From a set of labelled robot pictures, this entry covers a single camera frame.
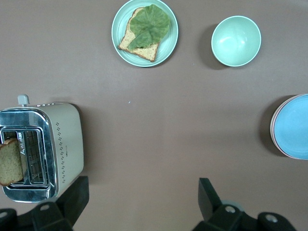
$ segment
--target mint green bowl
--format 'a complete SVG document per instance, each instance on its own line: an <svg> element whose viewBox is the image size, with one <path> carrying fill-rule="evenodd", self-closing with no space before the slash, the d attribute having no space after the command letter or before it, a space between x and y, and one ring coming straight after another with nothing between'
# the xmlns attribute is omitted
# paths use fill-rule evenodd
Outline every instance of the mint green bowl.
<svg viewBox="0 0 308 231"><path fill-rule="evenodd" d="M245 16L226 18L213 32L213 54L227 66L249 63L259 52L260 46L260 30L254 21Z"/></svg>

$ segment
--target green plate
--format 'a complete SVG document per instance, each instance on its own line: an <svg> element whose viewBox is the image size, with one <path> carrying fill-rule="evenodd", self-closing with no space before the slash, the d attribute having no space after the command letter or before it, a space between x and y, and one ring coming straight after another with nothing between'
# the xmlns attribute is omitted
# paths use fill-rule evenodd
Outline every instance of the green plate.
<svg viewBox="0 0 308 231"><path fill-rule="evenodd" d="M170 29L166 36L161 41L157 56L154 62L150 62L143 58L140 58L137 55L130 54L128 52L122 51L118 49L118 45L120 44L122 38L124 37L125 30L129 19L131 18L133 12L138 7L149 6L151 4L155 4L159 8L161 8L166 14L168 14L170 18ZM120 10L116 13L114 21L112 23L111 30L112 42L115 46L116 52L128 63L140 66L140 67L150 67L155 66L162 63L169 55L173 52L179 36L179 27L178 22L175 18L172 10L162 1L160 0L130 0L125 3Z"/></svg>

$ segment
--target toaster lever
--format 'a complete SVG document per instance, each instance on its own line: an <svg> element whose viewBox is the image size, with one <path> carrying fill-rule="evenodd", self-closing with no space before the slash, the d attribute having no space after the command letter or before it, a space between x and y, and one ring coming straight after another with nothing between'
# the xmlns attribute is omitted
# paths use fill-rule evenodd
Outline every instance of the toaster lever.
<svg viewBox="0 0 308 231"><path fill-rule="evenodd" d="M18 104L21 105L22 107L27 107L27 104L29 104L29 97L25 94L18 95Z"/></svg>

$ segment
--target bowl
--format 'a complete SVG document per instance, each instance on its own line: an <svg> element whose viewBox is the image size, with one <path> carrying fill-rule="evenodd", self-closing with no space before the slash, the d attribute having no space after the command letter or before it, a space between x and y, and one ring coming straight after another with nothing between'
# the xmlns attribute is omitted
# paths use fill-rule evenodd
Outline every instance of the bowl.
<svg viewBox="0 0 308 231"><path fill-rule="evenodd" d="M224 19L212 35L212 51L222 64L242 66L249 63L261 46L261 32L250 18L232 16Z"/></svg>
<svg viewBox="0 0 308 231"><path fill-rule="evenodd" d="M308 160L308 94L283 102L270 123L275 146L286 156Z"/></svg>

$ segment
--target mint green plate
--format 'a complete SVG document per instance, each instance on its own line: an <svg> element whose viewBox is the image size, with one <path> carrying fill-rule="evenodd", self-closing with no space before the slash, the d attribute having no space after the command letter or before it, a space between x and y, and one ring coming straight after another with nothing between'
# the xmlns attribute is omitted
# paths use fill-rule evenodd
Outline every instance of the mint green plate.
<svg viewBox="0 0 308 231"><path fill-rule="evenodd" d="M161 8L170 18L170 29L166 36L161 41L157 56L154 62L150 62L134 54L122 51L118 49L122 38L124 37L125 30L129 19L131 18L133 12L138 7L149 6L155 4ZM112 23L111 29L112 42L114 44L116 52L128 63L140 66L140 67L150 67L162 63L169 55L173 52L179 36L178 22L175 18L172 10L160 0L130 0L125 3L120 10L116 13L114 21Z"/></svg>
<svg viewBox="0 0 308 231"><path fill-rule="evenodd" d="M259 52L260 46L260 30L254 21L245 16L226 18L213 32L213 54L227 66L249 63Z"/></svg>

